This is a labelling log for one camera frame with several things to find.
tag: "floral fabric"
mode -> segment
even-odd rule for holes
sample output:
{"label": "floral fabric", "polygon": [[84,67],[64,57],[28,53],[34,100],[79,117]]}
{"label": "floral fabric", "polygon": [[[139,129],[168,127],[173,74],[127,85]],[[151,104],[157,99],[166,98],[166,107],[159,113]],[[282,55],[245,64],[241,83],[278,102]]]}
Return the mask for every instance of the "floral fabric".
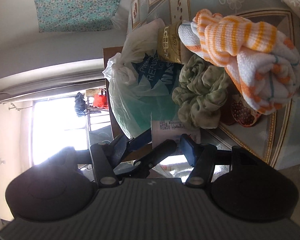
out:
{"label": "floral fabric", "polygon": [[104,31],[120,0],[34,0],[40,32]]}

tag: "white plastic bag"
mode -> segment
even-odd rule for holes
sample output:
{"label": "white plastic bag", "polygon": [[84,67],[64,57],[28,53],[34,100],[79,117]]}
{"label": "white plastic bag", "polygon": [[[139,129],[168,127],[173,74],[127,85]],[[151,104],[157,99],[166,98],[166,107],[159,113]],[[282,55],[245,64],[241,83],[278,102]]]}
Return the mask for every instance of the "white plastic bag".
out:
{"label": "white plastic bag", "polygon": [[[153,87],[145,76],[140,79],[140,75],[131,64],[142,62],[146,54],[155,55],[158,29],[163,26],[164,22],[156,19],[134,30],[128,35],[122,53],[117,53],[109,59],[103,71],[109,81],[108,93],[112,111],[128,138],[137,137],[149,129],[151,115],[154,115],[156,120],[167,120],[174,118],[178,111],[171,99],[172,91],[162,85],[164,82],[158,80]],[[170,69],[173,69],[174,64],[168,64]],[[172,85],[178,85],[178,78],[173,80]]]}

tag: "table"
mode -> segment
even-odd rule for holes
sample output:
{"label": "table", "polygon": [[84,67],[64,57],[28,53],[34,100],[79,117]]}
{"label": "table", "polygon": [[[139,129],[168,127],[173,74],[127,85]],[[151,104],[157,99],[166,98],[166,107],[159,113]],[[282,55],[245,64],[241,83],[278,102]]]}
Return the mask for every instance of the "table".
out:
{"label": "table", "polygon": [[[127,34],[157,18],[166,25],[181,19],[191,21],[203,8],[223,16],[239,15],[253,22],[268,22],[290,37],[300,52],[300,19],[281,0],[131,0]],[[297,165],[300,163],[300,89],[284,109],[263,115],[253,127],[220,123],[217,129],[206,130],[202,141],[207,142],[207,134],[224,148],[233,145],[246,148],[276,169]]]}

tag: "ceiling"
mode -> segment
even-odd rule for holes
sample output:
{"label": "ceiling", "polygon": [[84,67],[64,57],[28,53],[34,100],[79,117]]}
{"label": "ceiling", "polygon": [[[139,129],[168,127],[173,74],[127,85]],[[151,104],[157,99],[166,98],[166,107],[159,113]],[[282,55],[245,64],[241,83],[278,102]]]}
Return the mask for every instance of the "ceiling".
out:
{"label": "ceiling", "polygon": [[0,0],[0,52],[66,33],[39,33],[34,0]]}

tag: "window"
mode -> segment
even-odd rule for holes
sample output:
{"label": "window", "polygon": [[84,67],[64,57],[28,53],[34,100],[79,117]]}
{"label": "window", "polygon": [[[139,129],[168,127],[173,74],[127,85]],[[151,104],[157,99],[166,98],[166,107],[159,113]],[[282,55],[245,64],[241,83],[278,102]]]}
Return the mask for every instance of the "window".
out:
{"label": "window", "polygon": [[[91,104],[93,98],[85,98]],[[110,125],[107,111],[88,111],[78,117],[74,96],[41,100],[34,103],[32,127],[32,160],[40,164],[62,148],[89,148],[89,131]]]}

